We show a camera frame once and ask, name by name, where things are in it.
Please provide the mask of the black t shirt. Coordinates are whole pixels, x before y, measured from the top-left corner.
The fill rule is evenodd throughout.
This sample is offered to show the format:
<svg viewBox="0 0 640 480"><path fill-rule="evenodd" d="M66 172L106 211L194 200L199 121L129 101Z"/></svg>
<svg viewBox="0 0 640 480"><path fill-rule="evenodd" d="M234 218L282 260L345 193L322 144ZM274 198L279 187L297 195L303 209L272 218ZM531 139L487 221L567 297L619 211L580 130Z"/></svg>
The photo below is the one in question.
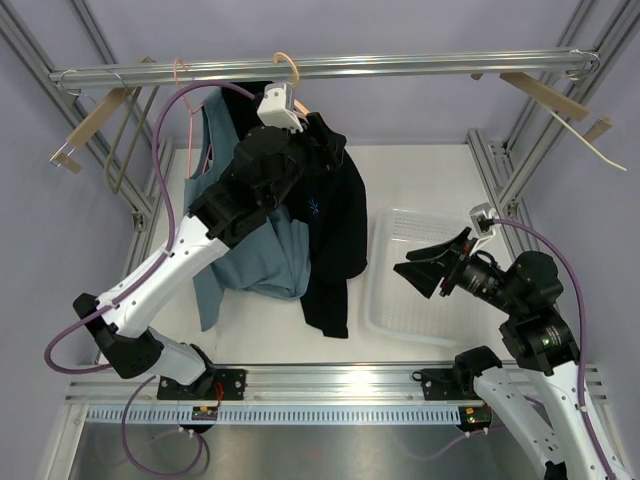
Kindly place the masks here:
<svg viewBox="0 0 640 480"><path fill-rule="evenodd" d="M297 298L305 322L326 337L345 339L347 282L367 265L366 189L346 149L340 169L305 175L281 205L309 228L310 278Z"/></svg>

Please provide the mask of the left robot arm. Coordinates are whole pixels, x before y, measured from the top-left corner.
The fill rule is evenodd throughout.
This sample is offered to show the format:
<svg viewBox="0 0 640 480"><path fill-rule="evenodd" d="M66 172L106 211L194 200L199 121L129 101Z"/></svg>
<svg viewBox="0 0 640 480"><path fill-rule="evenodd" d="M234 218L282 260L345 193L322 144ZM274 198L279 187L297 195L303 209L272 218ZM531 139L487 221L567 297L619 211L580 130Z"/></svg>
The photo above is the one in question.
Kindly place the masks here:
<svg viewBox="0 0 640 480"><path fill-rule="evenodd" d="M341 167L346 138L311 113L298 132L259 126L234 148L221 177L188 207L165 245L120 285L99 296L80 295L100 352L123 379L157 375L183 399L202 399L214 387L216 368L196 345L153 330L151 321L182 283L223 257L261 227L302 178Z"/></svg>

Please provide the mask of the beige plastic hanger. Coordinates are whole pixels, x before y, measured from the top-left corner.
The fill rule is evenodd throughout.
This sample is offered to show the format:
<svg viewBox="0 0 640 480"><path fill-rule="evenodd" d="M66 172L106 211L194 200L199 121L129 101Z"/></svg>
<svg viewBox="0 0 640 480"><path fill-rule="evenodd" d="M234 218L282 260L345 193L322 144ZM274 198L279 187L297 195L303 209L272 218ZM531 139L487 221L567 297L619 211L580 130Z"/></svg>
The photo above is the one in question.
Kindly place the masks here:
<svg viewBox="0 0 640 480"><path fill-rule="evenodd" d="M295 89L300 83L300 73L294 60L288 54L279 51L273 54L272 62L274 64L285 62L288 65L291 70L291 77L286 81L286 83ZM298 99L294 100L293 105L298 117L306 117L310 113L310 110Z"/></svg>

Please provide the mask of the blue t shirt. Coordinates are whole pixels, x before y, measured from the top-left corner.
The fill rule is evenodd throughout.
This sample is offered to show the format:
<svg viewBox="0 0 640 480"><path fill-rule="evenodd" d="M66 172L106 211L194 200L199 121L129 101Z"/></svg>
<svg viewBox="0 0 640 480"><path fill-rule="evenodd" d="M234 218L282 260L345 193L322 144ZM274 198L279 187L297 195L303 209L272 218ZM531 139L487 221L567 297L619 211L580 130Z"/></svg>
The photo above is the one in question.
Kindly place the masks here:
<svg viewBox="0 0 640 480"><path fill-rule="evenodd" d="M216 87L203 101L201 153L196 169L185 180L185 207L219 180L240 141L223 99L227 92ZM293 300L306 292L310 271L309 228L281 205L268 215L265 224L194 276L201 329L207 331L216 325L227 290Z"/></svg>

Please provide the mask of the pink wire hanger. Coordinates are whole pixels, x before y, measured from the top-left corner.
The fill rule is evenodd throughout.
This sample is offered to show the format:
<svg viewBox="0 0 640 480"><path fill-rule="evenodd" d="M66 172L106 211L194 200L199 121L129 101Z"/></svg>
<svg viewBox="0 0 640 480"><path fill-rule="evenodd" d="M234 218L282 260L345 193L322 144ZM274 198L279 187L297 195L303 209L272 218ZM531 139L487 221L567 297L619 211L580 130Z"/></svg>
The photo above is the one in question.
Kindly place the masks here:
<svg viewBox="0 0 640 480"><path fill-rule="evenodd" d="M179 78L180 72L187 72L187 65L179 58L176 58L173 61L173 80L174 85L177 90L182 88L181 80ZM190 178L192 175L192 166L193 166L193 145L194 145L194 130L195 130L195 117L196 114L202 109L202 106L195 107L189 97L187 95L183 95L181 100L188 112L189 115L189 129L188 129L188 139L187 139L187 172L186 177Z"/></svg>

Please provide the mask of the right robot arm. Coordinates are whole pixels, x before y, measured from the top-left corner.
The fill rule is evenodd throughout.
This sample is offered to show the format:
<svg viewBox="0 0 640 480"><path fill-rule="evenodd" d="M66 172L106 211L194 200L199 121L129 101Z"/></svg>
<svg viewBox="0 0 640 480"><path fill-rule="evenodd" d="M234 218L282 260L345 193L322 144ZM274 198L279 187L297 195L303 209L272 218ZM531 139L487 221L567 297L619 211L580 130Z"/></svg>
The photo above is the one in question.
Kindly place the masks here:
<svg viewBox="0 0 640 480"><path fill-rule="evenodd" d="M538 412L487 346L456 356L454 389L478 397L495 412L541 479L630 479L588 393L583 338L575 336L555 304L566 258L525 251L503 271L464 229L454 239L407 253L397 274L426 298L460 288L507 316L499 331L508 352L538 393Z"/></svg>

